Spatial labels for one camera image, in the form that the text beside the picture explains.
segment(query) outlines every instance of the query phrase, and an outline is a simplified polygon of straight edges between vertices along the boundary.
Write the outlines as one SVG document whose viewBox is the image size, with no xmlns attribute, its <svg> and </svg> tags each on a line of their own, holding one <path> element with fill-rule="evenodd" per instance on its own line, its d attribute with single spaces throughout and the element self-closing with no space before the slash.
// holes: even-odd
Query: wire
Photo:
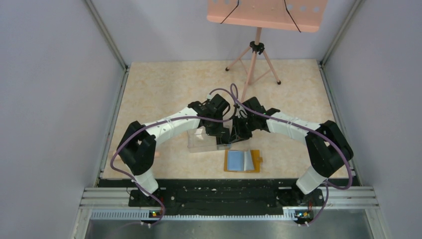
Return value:
<svg viewBox="0 0 422 239">
<path fill-rule="evenodd" d="M 286 4 L 286 0 L 284 0 L 284 6 L 286 7 L 286 11 L 289 14 L 290 18 L 292 19 L 293 23 L 295 24 L 296 28 L 298 29 L 299 32 L 301 32 L 301 30 L 299 29 L 298 25 L 296 24 L 295 20 L 293 19 L 292 15 L 290 14 L 289 10 L 287 9 L 287 4 Z"/>
<path fill-rule="evenodd" d="M 267 119 L 272 119 L 272 120 L 276 120 L 276 121 L 279 121 L 279 122 L 283 122 L 283 123 L 289 123 L 290 125 L 293 125 L 293 126 L 295 126 L 295 127 L 298 127 L 298 128 L 301 128 L 301 129 L 304 129 L 304 130 L 306 130 L 306 131 L 309 131 L 309 132 L 311 132 L 311 133 L 313 133 L 313 134 L 315 134 L 315 135 L 317 135 L 317 136 L 319 136 L 319 137 L 321 137 L 323 140 L 325 140 L 326 142 L 328 142 L 334 149 L 335 149 L 335 151 L 337 151 L 337 153 L 338 153 L 338 155 L 340 155 L 340 158 L 343 160 L 343 163 L 344 163 L 344 165 L 346 166 L 346 170 L 347 170 L 347 175 L 348 175 L 348 178 L 349 178 L 349 180 L 348 180 L 348 182 L 347 182 L 347 185 L 345 186 L 345 187 L 339 187 L 339 186 L 337 186 L 337 185 L 335 185 L 335 184 L 332 184 L 332 183 L 330 183 L 330 182 L 328 182 L 327 181 L 327 185 L 328 186 L 331 186 L 331 187 L 333 187 L 333 188 L 336 188 L 336 189 L 339 189 L 339 190 L 347 190 L 347 189 L 349 189 L 351 186 L 352 186 L 352 182 L 353 182 L 353 176 L 352 176 L 352 170 L 350 169 L 350 164 L 349 164 L 349 162 L 347 161 L 347 159 L 346 159 L 346 157 L 344 156 L 344 154 L 343 154 L 343 152 L 341 151 L 341 149 L 331 140 L 331 139 L 329 139 L 328 137 L 326 137 L 325 135 L 323 135 L 322 133 L 320 133 L 320 132 L 318 132 L 318 131 L 315 131 L 315 130 L 313 130 L 313 129 L 310 129 L 310 128 L 308 128 L 308 127 L 305 127 L 305 126 L 302 126 L 302 125 L 300 125 L 300 124 L 297 124 L 297 123 L 294 123 L 294 122 L 289 122 L 289 121 L 287 121 L 287 120 L 284 120 L 284 119 L 278 119 L 278 118 L 275 118 L 275 117 L 272 117 L 272 116 L 268 116 L 268 115 L 264 115 L 264 114 L 261 114 L 261 113 L 259 113 L 259 112 L 257 112 L 257 111 L 254 111 L 254 110 L 252 110 L 252 109 L 250 109 L 250 108 L 248 108 L 248 107 L 246 107 L 246 106 L 244 106 L 240 101 L 239 101 L 239 99 L 238 98 L 236 98 L 236 97 L 234 97 L 234 93 L 233 93 L 233 88 L 237 91 L 237 86 L 236 86 L 236 84 L 234 84 L 234 83 L 231 83 L 231 85 L 230 85 L 230 92 L 228 91 L 228 90 L 226 90 L 226 89 L 223 89 L 223 88 L 217 88 L 217 89 L 214 89 L 214 90 L 212 90 L 211 91 L 211 93 L 213 93 L 214 91 L 217 91 L 217 90 L 221 90 L 221 91 L 224 91 L 224 92 L 227 92 L 227 93 L 229 93 L 230 95 L 231 95 L 231 97 L 236 101 L 236 103 L 237 104 L 239 104 L 240 106 L 242 106 L 245 110 L 247 110 L 247 111 L 249 111 L 249 112 L 251 112 L 251 113 L 254 113 L 254 114 L 256 114 L 256 115 L 258 115 L 258 116 L 262 116 L 262 117 L 264 117 L 264 118 L 267 118 Z"/>
<path fill-rule="evenodd" d="M 325 206 L 327 205 L 327 202 L 328 202 L 328 185 L 327 185 L 327 181 L 324 181 L 323 184 L 324 184 L 324 186 L 325 186 L 325 188 L 327 190 L 327 195 L 325 196 L 325 200 L 324 200 L 324 203 L 322 204 L 321 209 L 318 211 L 318 213 L 315 215 L 315 217 L 310 222 L 305 223 L 305 224 L 298 224 L 299 227 L 300 226 L 308 226 L 309 227 L 310 225 L 312 225 L 321 216 L 321 213 L 324 210 L 324 208 L 325 208 Z"/>
<path fill-rule="evenodd" d="M 233 8 L 233 10 L 225 17 L 225 19 L 220 24 L 223 24 L 223 22 L 228 18 L 228 16 L 230 16 L 234 12 L 234 10 L 236 10 L 236 8 L 239 6 L 239 1 L 240 0 L 237 0 L 237 5 Z"/>
<path fill-rule="evenodd" d="M 235 88 L 235 94 L 234 93 L 230 93 L 229 91 L 227 91 L 226 90 L 226 92 L 228 92 L 229 94 L 230 94 L 230 96 L 233 98 L 233 101 L 234 102 L 236 102 L 236 100 L 237 99 L 235 99 L 235 96 L 234 95 L 236 95 L 236 98 L 238 97 L 238 90 L 237 90 L 237 86 L 235 85 L 234 86 L 234 88 Z M 172 118 L 171 119 L 171 121 L 176 121 L 176 120 L 188 120 L 188 119 L 201 119 L 201 120 L 208 120 L 208 121 L 213 121 L 213 122 L 220 122 L 220 123 L 224 123 L 224 122 L 227 122 L 227 121 L 230 121 L 230 120 L 232 120 L 232 118 L 233 117 L 235 117 L 235 115 L 236 115 L 236 112 L 237 112 L 237 107 L 235 107 L 234 108 L 234 113 L 233 113 L 233 115 L 229 118 L 229 119 L 226 119 L 226 120 L 218 120 L 218 119 L 211 119 L 211 118 L 206 118 L 206 117 L 200 117 L 200 116 L 184 116 L 184 117 L 176 117 L 176 118 Z M 136 182 L 136 179 L 135 179 L 135 177 L 134 176 L 132 176 L 130 173 L 127 173 L 127 172 L 125 172 L 125 171 L 123 171 L 123 170 L 121 170 L 121 169 L 119 169 L 119 168 L 116 168 L 115 166 L 114 166 L 114 160 L 116 159 L 116 157 L 118 156 L 118 154 L 123 150 L 123 148 L 133 139 L 133 138 L 135 138 L 138 134 L 140 134 L 141 132 L 143 132 L 143 131 L 145 131 L 145 130 L 147 130 L 147 129 L 149 129 L 149 128 L 151 128 L 151 127 L 154 127 L 154 126 L 158 126 L 158 125 L 160 125 L 160 124 L 164 124 L 164 123 L 166 123 L 167 122 L 167 120 L 163 120 L 163 121 L 160 121 L 160 122 L 156 122 L 156 123 L 153 123 L 153 124 L 150 124 L 150 125 L 148 125 L 148 126 L 146 126 L 146 127 L 144 127 L 144 128 L 141 128 L 141 129 L 139 129 L 138 131 L 136 131 L 135 133 L 133 133 L 131 136 L 129 136 L 129 138 L 127 138 L 122 144 L 121 144 L 121 146 L 116 150 L 116 153 L 114 153 L 114 155 L 113 155 L 113 157 L 111 157 L 111 160 L 110 160 L 110 167 L 113 169 L 113 170 L 115 170 L 115 171 L 117 171 L 117 172 L 120 172 L 120 173 L 122 173 L 122 174 L 124 174 L 124 175 L 126 175 L 126 176 L 128 176 L 134 183 L 135 183 L 135 185 L 137 186 L 137 188 L 141 191 L 141 192 L 144 192 L 144 193 L 146 193 L 148 196 L 150 196 L 152 199 L 154 199 L 155 201 L 157 201 L 159 204 L 160 204 L 160 206 L 161 206 L 161 211 L 162 211 L 162 213 L 161 213 L 161 215 L 158 217 L 158 220 L 156 221 L 156 222 L 154 222 L 153 224 L 151 224 L 151 226 L 154 226 L 154 225 L 156 225 L 159 221 L 161 221 L 162 219 L 163 219 L 163 217 L 164 217 L 164 215 L 165 215 L 165 213 L 166 213 L 166 207 L 164 206 L 164 204 L 161 202 L 161 200 L 159 200 L 157 197 L 155 197 L 154 195 L 152 195 L 151 193 L 149 193 L 148 191 L 146 191 L 141 185 L 139 185 L 137 182 Z M 117 229 L 115 229 L 113 232 L 111 232 L 110 234 L 108 234 L 108 236 L 106 237 L 106 238 L 109 238 L 111 235 L 113 235 L 116 231 L 118 231 L 118 230 L 120 230 L 120 229 L 122 229 L 122 228 L 125 228 L 125 227 L 127 227 L 127 226 L 130 226 L 130 225 L 134 225 L 134 224 L 139 224 L 139 222 L 130 222 L 130 223 L 127 223 L 127 224 L 125 224 L 125 225 L 123 225 L 123 226 L 121 226 L 121 227 L 119 227 L 119 228 L 117 228 Z"/>
<path fill-rule="evenodd" d="M 312 200 L 309 200 L 308 212 L 310 212 L 311 210 L 312 210 Z"/>
</svg>

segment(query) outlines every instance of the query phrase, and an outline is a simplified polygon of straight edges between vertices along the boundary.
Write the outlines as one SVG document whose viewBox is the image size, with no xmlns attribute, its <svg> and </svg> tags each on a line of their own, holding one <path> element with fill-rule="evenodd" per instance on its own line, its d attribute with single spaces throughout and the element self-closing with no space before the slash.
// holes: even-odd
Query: music stand tripod leg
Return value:
<svg viewBox="0 0 422 239">
<path fill-rule="evenodd" d="M 249 72 L 248 72 L 248 76 L 246 78 L 245 86 L 243 87 L 243 93 L 242 93 L 242 98 L 240 99 L 240 102 L 243 102 L 245 100 L 246 90 L 248 89 L 249 81 L 251 80 L 251 78 L 253 76 L 253 70 L 255 68 L 256 54 L 257 54 L 256 51 L 254 51 L 252 53 L 251 65 L 249 67 Z"/>
<path fill-rule="evenodd" d="M 277 84 L 281 84 L 281 81 L 278 78 L 276 71 L 274 70 L 273 64 L 271 64 L 271 61 L 270 61 L 270 58 L 267 55 L 267 52 L 264 50 L 262 53 L 264 53 L 265 59 L 267 60 L 267 63 L 270 66 L 270 69 L 273 72 L 274 77 L 276 78 Z"/>
<path fill-rule="evenodd" d="M 230 70 L 230 68 L 234 65 L 234 64 L 236 64 L 236 62 L 238 62 L 249 50 L 250 50 L 250 46 L 248 46 L 248 48 L 246 48 L 246 50 L 244 50 L 243 52 L 242 52 L 242 54 L 240 54 L 240 56 L 236 59 L 236 60 L 234 60 L 229 66 L 227 66 L 226 68 L 225 68 L 225 71 L 229 71 Z"/>
</svg>

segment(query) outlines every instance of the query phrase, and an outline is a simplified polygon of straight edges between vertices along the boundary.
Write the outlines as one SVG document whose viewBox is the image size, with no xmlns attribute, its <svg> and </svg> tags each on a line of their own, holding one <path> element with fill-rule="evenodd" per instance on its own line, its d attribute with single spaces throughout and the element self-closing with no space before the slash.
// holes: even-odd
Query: cable tie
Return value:
<svg viewBox="0 0 422 239">
<path fill-rule="evenodd" d="M 290 120 L 287 121 L 287 134 L 289 135 L 290 138 L 293 138 L 292 137 L 292 130 L 290 129 L 291 123 L 292 122 Z"/>
<path fill-rule="evenodd" d="M 173 134 L 174 134 L 174 123 L 172 122 L 170 117 L 165 117 L 164 120 L 167 121 L 167 124 L 170 127 L 170 137 L 169 138 L 172 138 Z"/>
</svg>

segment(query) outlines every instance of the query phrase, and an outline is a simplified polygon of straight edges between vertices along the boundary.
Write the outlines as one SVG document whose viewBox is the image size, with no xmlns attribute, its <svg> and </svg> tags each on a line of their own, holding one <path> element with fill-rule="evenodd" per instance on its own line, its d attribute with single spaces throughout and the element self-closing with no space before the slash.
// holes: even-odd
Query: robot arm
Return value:
<svg viewBox="0 0 422 239">
<path fill-rule="evenodd" d="M 295 117 L 288 116 L 285 113 L 282 113 L 274 108 L 271 108 L 266 111 L 265 108 L 259 104 L 258 99 L 256 99 L 256 97 L 248 99 L 243 104 L 246 107 L 253 109 L 259 113 L 272 116 L 277 119 L 282 119 L 288 122 L 284 123 L 274 119 L 267 119 L 262 116 L 253 114 L 251 112 L 247 112 L 247 117 L 243 119 L 234 120 L 240 120 L 242 122 L 240 126 L 239 124 L 236 124 L 233 127 L 237 126 L 238 128 L 242 128 L 243 136 L 247 134 L 244 133 L 245 129 L 249 130 L 249 132 L 252 132 L 256 129 L 260 129 L 268 131 L 270 133 L 281 133 L 287 135 L 288 137 L 297 140 L 308 147 L 311 166 L 296 181 L 296 186 L 304 195 L 309 194 L 315 188 L 317 188 L 324 180 L 326 180 L 340 167 L 342 167 L 344 165 L 344 162 L 338 152 L 331 145 L 327 145 L 321 137 L 310 133 L 307 130 L 296 127 L 292 125 L 292 123 L 305 126 L 325 135 L 340 148 L 347 161 L 349 161 L 353 157 L 353 151 L 347 143 L 346 139 L 344 138 L 344 135 L 341 133 L 337 124 L 330 120 L 326 121 L 325 123 L 319 124 L 315 122 L 307 122 Z"/>
<path fill-rule="evenodd" d="M 229 129 L 223 127 L 220 122 L 211 122 L 192 117 L 206 117 L 215 120 L 222 120 L 223 111 L 228 107 L 228 102 L 219 94 L 212 99 L 206 100 L 204 103 L 198 101 L 190 103 L 181 111 L 155 122 L 145 123 L 141 125 L 138 121 L 132 122 L 127 128 L 119 147 L 135 132 L 148 127 L 139 133 L 119 152 L 122 161 L 132 172 L 137 183 L 139 183 L 146 191 L 153 193 L 158 189 L 158 183 L 154 179 L 151 167 L 154 163 L 155 148 L 163 142 L 178 136 L 179 134 L 189 130 L 204 126 L 206 133 L 215 136 L 217 140 L 228 141 Z M 171 121 L 174 118 L 186 118 Z"/>
</svg>

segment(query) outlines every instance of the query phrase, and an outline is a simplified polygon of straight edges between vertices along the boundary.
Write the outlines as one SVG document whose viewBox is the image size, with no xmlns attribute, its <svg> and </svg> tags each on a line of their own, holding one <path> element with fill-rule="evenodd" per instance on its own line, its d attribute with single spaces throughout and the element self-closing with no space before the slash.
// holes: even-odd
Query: metal frame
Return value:
<svg viewBox="0 0 422 239">
<path fill-rule="evenodd" d="M 108 47 L 110 48 L 111 52 L 113 53 L 114 57 L 119 62 L 120 66 L 124 70 L 126 70 L 128 68 L 128 65 L 124 62 L 124 59 L 119 49 L 117 48 L 117 45 L 113 41 L 113 38 L 111 37 L 109 31 L 107 30 L 107 27 L 104 24 L 103 20 L 101 19 L 100 14 L 95 8 L 92 0 L 83 0 L 83 2 L 85 3 L 87 10 L 90 12 L 91 16 L 93 17 L 93 20 L 95 24 L 97 25 L 98 30 L 100 31 L 101 35 L 103 35 L 104 40 L 107 43 Z"/>
<path fill-rule="evenodd" d="M 101 166 L 99 170 L 99 176 L 104 169 L 107 153 L 111 143 L 111 137 L 113 135 L 114 126 L 117 120 L 117 114 L 120 108 L 124 88 L 126 85 L 129 68 L 124 62 L 122 55 L 120 54 L 116 44 L 114 43 L 110 33 L 108 32 L 105 24 L 101 20 L 100 15 L 98 14 L 92 0 L 83 0 L 86 4 L 87 9 L 92 15 L 94 21 L 96 22 L 100 32 L 102 33 L 105 41 L 107 42 L 110 50 L 113 52 L 115 58 L 125 70 L 125 74 L 122 80 L 122 84 L 117 95 L 116 105 L 114 106 L 114 112 L 111 118 L 111 124 L 108 130 L 107 141 L 104 146 L 104 151 L 102 154 Z M 327 53 L 325 54 L 323 60 L 319 63 L 319 70 L 321 73 L 322 80 L 328 95 L 328 99 L 334 114 L 335 120 L 338 122 L 341 130 L 347 137 L 347 130 L 344 127 L 341 115 L 339 114 L 338 107 L 336 105 L 335 95 L 331 91 L 329 80 L 326 76 L 324 67 L 326 62 L 329 60 L 332 52 L 335 50 L 338 42 L 341 41 L 344 32 L 347 30 L 347 27 L 350 24 L 350 21 L 355 16 L 356 11 L 360 8 L 363 0 L 356 0 L 349 14 L 347 15 L 344 23 L 342 24 L 338 34 L 331 43 Z M 358 167 L 355 163 L 351 162 L 352 169 L 356 170 L 359 174 Z M 129 197 L 128 190 L 133 190 L 136 188 L 86 188 L 81 199 L 80 208 L 78 211 L 77 219 L 75 222 L 73 230 L 73 239 L 84 239 L 85 234 L 88 230 L 89 220 L 91 217 L 93 219 L 124 219 L 124 220 L 144 220 L 151 219 L 149 218 L 149 211 L 159 210 L 157 207 L 141 207 L 141 208 L 131 208 L 128 206 Z M 325 194 L 325 187 L 320 188 Z M 375 192 L 372 187 L 357 186 L 351 187 L 347 191 L 336 190 L 330 188 L 330 197 L 328 199 L 327 207 L 325 210 L 350 210 L 350 209 L 364 209 L 368 218 L 368 224 L 371 228 L 373 237 L 375 239 L 384 239 L 391 238 L 386 223 L 382 217 L 378 201 L 376 199 Z M 283 210 L 286 211 L 284 215 L 272 215 L 272 216 L 236 216 L 236 217 L 227 217 L 227 216 L 165 216 L 163 220 L 292 220 L 289 217 L 289 213 L 292 210 L 303 210 L 303 207 L 283 207 Z"/>
</svg>

